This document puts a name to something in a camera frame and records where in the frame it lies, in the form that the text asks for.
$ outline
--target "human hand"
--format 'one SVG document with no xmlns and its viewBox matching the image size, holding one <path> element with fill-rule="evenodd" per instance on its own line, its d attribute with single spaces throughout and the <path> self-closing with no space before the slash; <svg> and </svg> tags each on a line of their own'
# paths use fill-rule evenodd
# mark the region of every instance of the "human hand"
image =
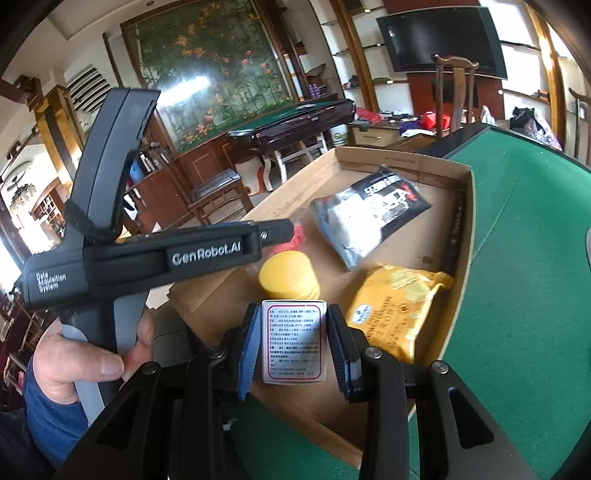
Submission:
<svg viewBox="0 0 591 480">
<path fill-rule="evenodd" d="M 87 342 L 61 335 L 59 321 L 46 330 L 33 356 L 37 384 L 47 398 L 62 405 L 78 401 L 74 382 L 128 381 L 135 371 L 154 356 L 154 320 L 148 310 L 138 324 L 135 346 L 123 358 Z"/>
</svg>

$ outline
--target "cardboard tray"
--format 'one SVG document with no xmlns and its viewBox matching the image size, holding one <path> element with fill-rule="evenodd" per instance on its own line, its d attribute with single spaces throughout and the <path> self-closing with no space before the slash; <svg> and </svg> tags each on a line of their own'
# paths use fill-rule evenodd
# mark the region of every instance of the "cardboard tray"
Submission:
<svg viewBox="0 0 591 480">
<path fill-rule="evenodd" d="M 334 249 L 316 228 L 310 202 L 344 190 L 386 164 L 414 181 L 433 205 L 382 243 L 363 263 L 347 272 Z M 273 192 L 244 220 L 291 218 L 302 223 L 306 241 L 302 251 L 319 279 L 320 298 L 339 303 L 346 313 L 369 269 L 376 262 L 438 271 L 452 226 L 454 192 L 466 191 L 467 208 L 455 283 L 439 293 L 416 344 L 415 360 L 428 365 L 443 356 L 462 302 L 472 257 L 474 183 L 462 164 L 412 153 L 370 148 L 337 147 L 304 167 Z M 187 324 L 206 343 L 217 345 L 223 333 L 242 321 L 250 302 L 265 300 L 256 279 L 257 268 L 239 267 L 177 283 L 169 293 Z M 310 385 L 264 384 L 258 369 L 251 393 L 286 419 L 297 431 L 353 466 L 361 464 L 367 404 L 351 405 L 339 392 L 332 359 L 327 380 Z"/>
</svg>

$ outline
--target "red bag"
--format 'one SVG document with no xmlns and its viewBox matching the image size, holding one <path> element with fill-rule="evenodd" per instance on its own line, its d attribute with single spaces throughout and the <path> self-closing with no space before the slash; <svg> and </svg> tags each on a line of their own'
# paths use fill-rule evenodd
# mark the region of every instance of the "red bag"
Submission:
<svg viewBox="0 0 591 480">
<path fill-rule="evenodd" d="M 443 114 L 443 129 L 447 130 L 449 124 L 452 122 L 451 117 L 444 113 Z M 421 125 L 425 130 L 431 130 L 437 126 L 437 114 L 435 112 L 425 112 L 421 115 L 418 120 L 418 124 Z"/>
<path fill-rule="evenodd" d="M 382 121 L 382 116 L 379 113 L 370 112 L 369 110 L 360 106 L 357 107 L 356 113 L 360 118 L 369 120 L 369 123 L 371 124 L 378 124 Z"/>
</svg>

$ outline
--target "green felt table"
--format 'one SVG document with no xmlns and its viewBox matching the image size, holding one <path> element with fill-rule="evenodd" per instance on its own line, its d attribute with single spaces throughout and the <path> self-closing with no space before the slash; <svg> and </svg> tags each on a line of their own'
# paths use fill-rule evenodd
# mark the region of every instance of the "green felt table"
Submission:
<svg viewBox="0 0 591 480">
<path fill-rule="evenodd" d="M 279 110 L 277 112 L 269 113 L 268 115 L 264 115 L 260 118 L 254 119 L 251 122 L 248 122 L 245 125 L 241 125 L 236 131 L 244 132 L 244 131 L 254 131 L 257 128 L 264 127 L 266 125 L 274 124 L 275 122 L 279 122 L 282 120 L 287 120 L 293 116 L 299 115 L 302 112 L 312 111 L 316 108 L 322 108 L 325 106 L 332 105 L 334 103 L 338 103 L 339 100 L 318 100 L 318 101 L 311 101 L 306 103 L 298 103 L 297 105 L 291 105 L 287 108 Z"/>
<path fill-rule="evenodd" d="M 585 236 L 591 174 L 517 135 L 481 131 L 448 155 L 476 180 L 470 278 L 445 360 L 541 479 L 564 462 L 591 417 Z M 229 407 L 255 480 L 356 478 L 358 472 L 256 400 Z M 411 478 L 418 478 L 416 420 Z"/>
</svg>

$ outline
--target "plastic bag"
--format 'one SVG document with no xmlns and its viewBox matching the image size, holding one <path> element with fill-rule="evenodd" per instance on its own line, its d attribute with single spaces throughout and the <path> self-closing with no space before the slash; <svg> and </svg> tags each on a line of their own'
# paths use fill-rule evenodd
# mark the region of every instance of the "plastic bag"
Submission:
<svg viewBox="0 0 591 480">
<path fill-rule="evenodd" d="M 377 346 L 407 363 L 414 363 L 415 341 L 440 288 L 453 279 L 444 272 L 382 265 L 373 270 L 347 312 L 347 324 L 362 330 Z"/>
<path fill-rule="evenodd" d="M 376 173 L 335 195 L 312 201 L 314 219 L 347 269 L 353 270 L 381 242 L 431 208 L 417 187 L 393 169 Z"/>
</svg>

